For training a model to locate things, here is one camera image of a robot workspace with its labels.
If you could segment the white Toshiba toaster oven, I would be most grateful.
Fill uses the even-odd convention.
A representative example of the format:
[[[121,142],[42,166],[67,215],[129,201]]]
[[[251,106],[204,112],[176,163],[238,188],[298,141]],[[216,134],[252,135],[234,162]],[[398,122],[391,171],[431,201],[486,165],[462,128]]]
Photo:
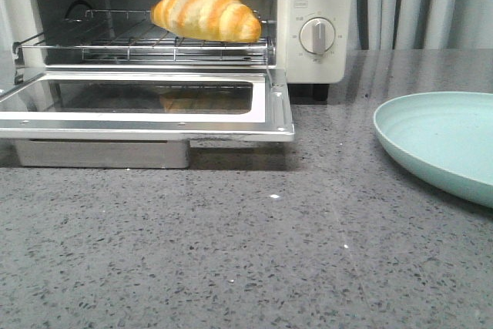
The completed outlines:
[[[324,101],[327,98],[328,86],[331,83],[339,82],[344,77],[351,0],[279,0],[276,2],[275,6],[274,16],[272,18],[264,18],[257,10],[251,8],[254,15],[261,23],[261,36],[268,26],[275,29],[275,35],[273,37],[275,42],[274,64],[268,66],[158,66],[180,68],[187,66],[195,68],[277,68],[286,74],[288,82],[311,85],[313,97],[316,100]],[[22,16],[20,20],[21,27],[23,29],[34,27],[35,17],[36,12],[31,12],[27,16]],[[335,28],[334,43],[323,55],[309,53],[300,44],[300,30],[302,26],[312,18],[325,18],[329,20]],[[15,39],[12,46],[15,42],[27,39],[40,31],[45,31],[52,25],[36,28],[35,32],[31,35],[22,39]],[[2,75],[20,77],[24,68],[42,67],[19,65],[16,62],[12,46],[7,50],[2,50],[1,48]]]

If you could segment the oven door with glass window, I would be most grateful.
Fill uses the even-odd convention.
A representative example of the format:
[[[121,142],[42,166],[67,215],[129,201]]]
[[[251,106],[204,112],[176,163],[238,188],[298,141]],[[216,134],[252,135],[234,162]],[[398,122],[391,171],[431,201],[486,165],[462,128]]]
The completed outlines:
[[[184,168],[199,141],[289,142],[285,75],[272,69],[28,69],[1,96],[1,137],[25,166]]]

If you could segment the lower oven timer knob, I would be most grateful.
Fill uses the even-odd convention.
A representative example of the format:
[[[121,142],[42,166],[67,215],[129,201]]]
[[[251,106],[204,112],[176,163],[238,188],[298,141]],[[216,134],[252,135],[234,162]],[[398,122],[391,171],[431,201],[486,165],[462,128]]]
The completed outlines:
[[[312,18],[300,30],[300,44],[309,53],[323,55],[333,45],[335,28],[325,18]]]

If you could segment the croissant bread roll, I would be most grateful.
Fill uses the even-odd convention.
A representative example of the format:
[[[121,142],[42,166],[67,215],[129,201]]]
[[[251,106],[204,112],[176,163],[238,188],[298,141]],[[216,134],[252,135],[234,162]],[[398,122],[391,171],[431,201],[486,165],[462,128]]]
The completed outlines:
[[[179,37],[213,42],[256,42],[262,32],[259,19],[241,0],[160,0],[150,9],[150,19]]]

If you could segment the light green plate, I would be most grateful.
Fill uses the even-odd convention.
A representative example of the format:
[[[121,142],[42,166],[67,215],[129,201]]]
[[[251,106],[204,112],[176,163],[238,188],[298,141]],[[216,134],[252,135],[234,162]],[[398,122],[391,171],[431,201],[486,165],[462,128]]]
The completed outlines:
[[[492,95],[428,92],[374,112],[377,138],[406,170],[462,199],[492,205]]]

